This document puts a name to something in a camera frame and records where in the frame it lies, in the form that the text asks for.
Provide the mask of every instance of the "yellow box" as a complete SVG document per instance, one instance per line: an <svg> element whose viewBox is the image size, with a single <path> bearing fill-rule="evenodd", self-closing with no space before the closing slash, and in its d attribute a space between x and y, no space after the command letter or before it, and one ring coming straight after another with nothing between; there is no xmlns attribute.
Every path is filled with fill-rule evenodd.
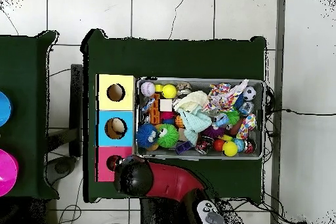
<svg viewBox="0 0 336 224"><path fill-rule="evenodd" d="M98 84L99 110L134 110L135 78L99 74Z"/></svg>

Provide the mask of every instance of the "pink box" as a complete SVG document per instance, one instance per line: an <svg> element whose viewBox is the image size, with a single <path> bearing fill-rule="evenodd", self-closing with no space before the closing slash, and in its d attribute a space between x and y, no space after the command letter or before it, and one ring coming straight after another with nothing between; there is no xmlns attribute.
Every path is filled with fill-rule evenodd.
<svg viewBox="0 0 336 224"><path fill-rule="evenodd" d="M126 158L132 154L131 146L100 146L98 148L98 181L114 181L114 172L106 164L110 156Z"/></svg>

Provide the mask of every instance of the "blue box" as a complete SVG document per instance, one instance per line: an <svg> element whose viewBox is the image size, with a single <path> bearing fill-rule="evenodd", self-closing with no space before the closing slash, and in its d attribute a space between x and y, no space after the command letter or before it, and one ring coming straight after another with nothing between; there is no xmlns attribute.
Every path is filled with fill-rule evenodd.
<svg viewBox="0 0 336 224"><path fill-rule="evenodd" d="M134 137L133 111L104 111L99 110L98 146L132 146ZM119 118L126 124L127 130L119 139L111 139L105 132L105 125L109 119Z"/></svg>

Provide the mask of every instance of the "red ball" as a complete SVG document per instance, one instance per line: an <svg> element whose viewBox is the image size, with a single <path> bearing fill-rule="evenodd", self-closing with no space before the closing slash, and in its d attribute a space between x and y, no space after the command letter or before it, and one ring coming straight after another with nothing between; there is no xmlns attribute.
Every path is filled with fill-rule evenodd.
<svg viewBox="0 0 336 224"><path fill-rule="evenodd" d="M217 152L222 152L223 151L223 144L225 143L224 140L222 139L217 139L215 140L215 142L213 143L213 148L217 151Z"/></svg>

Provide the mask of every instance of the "green plush toy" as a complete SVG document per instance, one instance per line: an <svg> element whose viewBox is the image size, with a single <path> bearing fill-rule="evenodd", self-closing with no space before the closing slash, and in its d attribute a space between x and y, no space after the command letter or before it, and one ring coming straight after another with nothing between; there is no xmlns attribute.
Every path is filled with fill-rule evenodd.
<svg viewBox="0 0 336 224"><path fill-rule="evenodd" d="M239 121L239 112L236 109L230 112L224 112L228 116L228 124L235 125Z"/></svg>
<svg viewBox="0 0 336 224"><path fill-rule="evenodd" d="M157 128L159 139L157 143L163 148L170 148L176 144L180 135L174 125L164 123Z"/></svg>

